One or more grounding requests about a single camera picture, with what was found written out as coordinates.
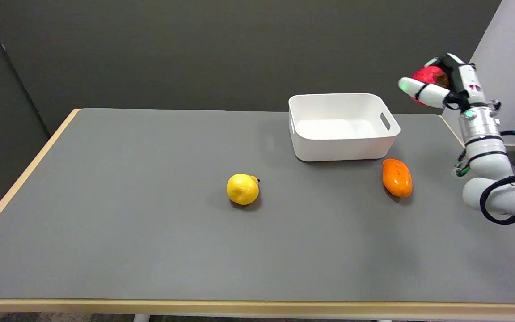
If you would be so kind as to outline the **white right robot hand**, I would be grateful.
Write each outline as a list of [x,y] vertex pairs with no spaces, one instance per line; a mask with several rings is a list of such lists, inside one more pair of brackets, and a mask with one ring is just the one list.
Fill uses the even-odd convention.
[[475,65],[451,53],[429,60],[413,76],[399,79],[398,86],[424,106],[460,112],[488,106]]

